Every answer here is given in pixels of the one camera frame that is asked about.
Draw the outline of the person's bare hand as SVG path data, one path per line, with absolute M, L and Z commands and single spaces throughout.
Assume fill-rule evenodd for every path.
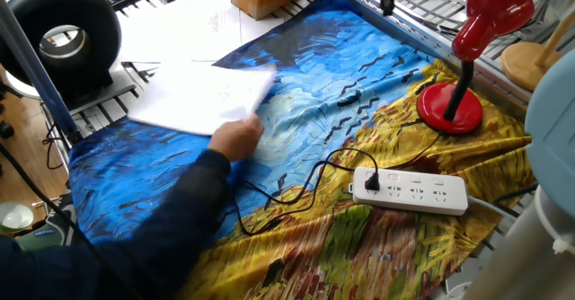
M 242 161 L 254 153 L 263 132 L 264 127 L 256 114 L 248 119 L 226 122 L 212 135 L 208 149 L 220 153 L 230 163 Z

